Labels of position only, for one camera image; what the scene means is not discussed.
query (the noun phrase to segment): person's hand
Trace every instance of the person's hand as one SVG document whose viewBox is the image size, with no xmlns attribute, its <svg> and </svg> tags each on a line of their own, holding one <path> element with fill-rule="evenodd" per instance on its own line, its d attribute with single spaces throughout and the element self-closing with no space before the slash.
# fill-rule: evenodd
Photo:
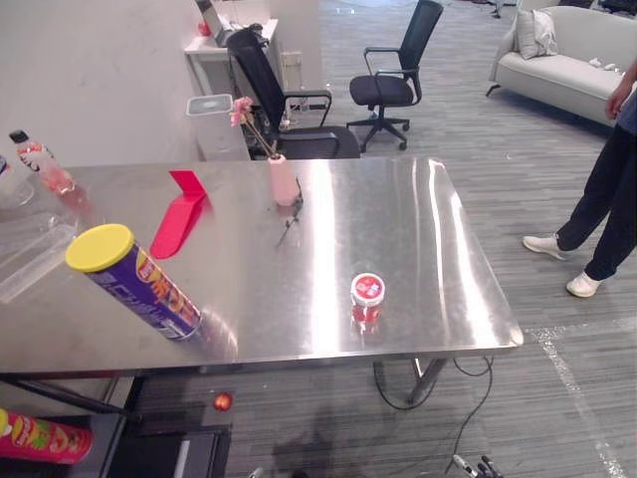
<svg viewBox="0 0 637 478">
<path fill-rule="evenodd" d="M 606 102 L 606 116 L 609 120 L 615 120 L 621 110 L 621 106 L 624 104 L 632 88 L 624 82 L 620 83 L 617 89 L 610 96 Z"/>
</svg>

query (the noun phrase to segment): red pringles can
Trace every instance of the red pringles can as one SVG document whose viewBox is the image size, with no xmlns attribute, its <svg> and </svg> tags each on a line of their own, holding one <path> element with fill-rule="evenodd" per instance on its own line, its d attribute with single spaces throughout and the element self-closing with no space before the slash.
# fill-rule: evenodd
<svg viewBox="0 0 637 478">
<path fill-rule="evenodd" d="M 0 457 L 73 465 L 91 451 L 89 430 L 0 408 Z"/>
<path fill-rule="evenodd" d="M 351 317 L 355 322 L 376 322 L 385 298 L 385 284 L 376 274 L 365 272 L 351 281 Z"/>
<path fill-rule="evenodd" d="M 65 259 L 167 339 L 185 339 L 201 323 L 199 309 L 122 224 L 83 232 L 68 247 Z"/>
</svg>

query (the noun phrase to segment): white sneaker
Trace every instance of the white sneaker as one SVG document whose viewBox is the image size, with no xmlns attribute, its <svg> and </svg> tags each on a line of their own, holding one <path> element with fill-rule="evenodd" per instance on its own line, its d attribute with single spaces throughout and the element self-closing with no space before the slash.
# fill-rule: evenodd
<svg viewBox="0 0 637 478">
<path fill-rule="evenodd" d="M 582 272 L 575 279 L 566 284 L 566 290 L 576 297 L 592 297 L 603 281 L 595 281 Z"/>
<path fill-rule="evenodd" d="M 525 236 L 522 239 L 522 243 L 530 251 L 548 254 L 560 261 L 565 261 L 568 258 L 566 251 L 562 251 L 557 246 L 557 236 L 554 234 L 550 237 Z"/>
</svg>

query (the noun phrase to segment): laptop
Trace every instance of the laptop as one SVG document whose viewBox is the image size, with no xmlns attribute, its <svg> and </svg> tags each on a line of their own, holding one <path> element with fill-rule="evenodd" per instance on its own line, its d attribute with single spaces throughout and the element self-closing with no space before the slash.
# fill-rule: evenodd
<svg viewBox="0 0 637 478">
<path fill-rule="evenodd" d="M 199 7 L 199 11 L 203 16 L 204 21 L 214 35 L 215 43 L 219 48 L 226 48 L 226 42 L 228 41 L 230 35 L 232 35 L 234 32 L 223 27 L 223 24 L 219 19 L 219 15 L 217 14 L 217 10 L 215 10 L 215 7 L 210 0 L 195 1 L 197 3 L 197 6 Z"/>
</svg>

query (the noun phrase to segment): yellow lid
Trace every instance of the yellow lid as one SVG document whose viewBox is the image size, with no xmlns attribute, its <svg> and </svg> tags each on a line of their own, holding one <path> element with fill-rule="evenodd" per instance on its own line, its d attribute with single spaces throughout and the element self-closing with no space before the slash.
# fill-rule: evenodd
<svg viewBox="0 0 637 478">
<path fill-rule="evenodd" d="M 9 426 L 9 414 L 0 408 L 0 436 L 4 436 L 7 426 Z"/>
<path fill-rule="evenodd" d="M 65 260 L 82 272 L 101 271 L 119 262 L 135 240 L 123 224 L 103 224 L 83 232 L 67 248 Z"/>
</svg>

